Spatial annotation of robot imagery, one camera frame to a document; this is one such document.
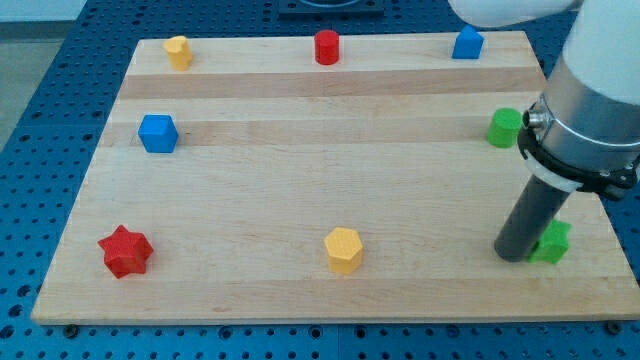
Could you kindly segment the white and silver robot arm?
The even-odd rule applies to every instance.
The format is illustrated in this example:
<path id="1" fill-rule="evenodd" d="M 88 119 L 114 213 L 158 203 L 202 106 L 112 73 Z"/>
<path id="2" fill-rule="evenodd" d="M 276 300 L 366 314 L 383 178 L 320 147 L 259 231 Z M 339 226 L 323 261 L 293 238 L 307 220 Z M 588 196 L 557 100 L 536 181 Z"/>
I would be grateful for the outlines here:
<path id="1" fill-rule="evenodd" d="M 620 200 L 639 180 L 639 0 L 451 0 L 470 25 L 493 28 L 577 13 L 518 146 L 539 180 Z"/>

